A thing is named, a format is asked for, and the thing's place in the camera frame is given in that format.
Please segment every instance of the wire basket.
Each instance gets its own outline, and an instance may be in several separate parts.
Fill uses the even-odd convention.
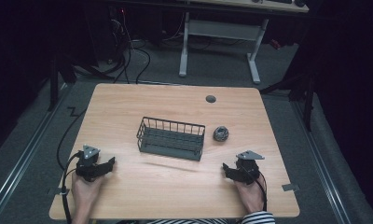
[[[200,161],[205,126],[143,117],[137,132],[141,152]]]

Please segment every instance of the person's hand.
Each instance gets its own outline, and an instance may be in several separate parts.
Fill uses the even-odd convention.
[[[86,224],[90,219],[91,208],[99,196],[100,186],[104,181],[104,176],[96,178],[93,182],[86,181],[82,176],[73,173],[73,192],[76,212],[73,217],[73,224]]]
[[[264,178],[262,175],[259,176],[257,181],[265,188]],[[261,188],[256,182],[247,185],[245,183],[234,181],[237,190],[239,191],[242,204],[247,210],[248,214],[260,212],[263,210],[264,195]]]

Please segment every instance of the gray carpet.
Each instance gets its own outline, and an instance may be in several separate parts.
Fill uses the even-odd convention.
[[[143,44],[135,43],[136,49],[131,52],[131,64],[127,70],[130,81],[136,79],[148,62],[147,56],[137,50],[138,45]],[[201,46],[204,44],[192,47],[201,48]],[[150,64],[140,77],[142,83],[151,81],[263,89],[282,79],[297,46],[278,50],[268,45],[261,47],[256,58],[262,80],[260,85],[253,84],[243,54],[220,53],[210,48],[192,49],[189,52],[188,75],[180,78],[177,75],[180,46],[155,47],[146,44],[142,49],[150,55]],[[101,82],[104,81],[95,77],[78,76],[78,82],[60,104],[33,159],[2,210],[0,223],[65,223],[51,220],[48,216],[53,200],[52,190],[57,188],[62,176],[62,170],[56,162],[56,150],[64,132],[75,120],[75,117],[70,116],[72,109],[69,107],[76,109],[75,114],[83,111],[89,103],[95,85]],[[126,78],[122,75],[119,83],[125,82]],[[20,117],[17,127],[0,149],[0,189],[35,129],[46,115],[48,94],[49,88],[46,85],[35,102]],[[299,117],[288,102],[286,91],[263,95],[263,100],[291,182],[300,187],[300,190],[295,192],[300,215],[295,218],[277,218],[277,223],[338,223],[320,176],[317,175],[310,145],[298,122]],[[325,164],[333,174],[339,194],[348,209],[351,223],[373,223],[373,212],[366,203],[347,162],[338,150],[317,98],[314,103],[311,118],[312,135],[323,154]],[[82,118],[72,126],[62,142],[60,154],[63,163],[68,159],[81,122]],[[99,223],[116,222],[116,220],[99,220]]]

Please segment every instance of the black wire basket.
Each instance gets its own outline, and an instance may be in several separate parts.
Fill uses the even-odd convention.
[[[137,132],[141,152],[200,161],[205,126],[143,117]]]

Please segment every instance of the desk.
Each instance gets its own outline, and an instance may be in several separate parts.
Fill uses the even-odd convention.
[[[207,95],[216,102],[206,102]],[[144,116],[205,125],[200,161],[141,153],[136,134]],[[222,143],[212,136],[221,125],[229,130]],[[294,192],[282,188],[289,177],[257,89],[99,84],[72,154],[84,144],[101,150],[99,163],[117,159],[92,218],[242,217],[245,210],[222,163],[235,168],[236,154],[245,150],[266,158],[257,164],[268,184],[268,210],[276,217],[299,214]],[[72,194],[68,199],[73,214]],[[49,215],[65,219],[61,196],[55,196]]]
[[[254,3],[251,0],[188,0],[187,3],[208,3],[225,5],[231,7],[251,7],[261,8],[267,10],[281,10],[288,12],[303,12],[307,13],[309,9],[304,7],[297,7],[294,3],[284,4],[271,1],[263,1],[262,3]],[[269,19],[264,19],[261,25],[241,25],[235,23],[214,22],[214,21],[199,21],[190,20],[189,13],[186,13],[186,20],[184,25],[184,45],[181,52],[180,62],[180,77],[187,75],[187,42],[189,35],[206,35],[212,37],[223,37],[240,40],[255,41],[251,52],[247,54],[247,61],[250,66],[250,72],[255,84],[260,83],[258,71],[256,69],[256,55],[262,38],[265,34]]]

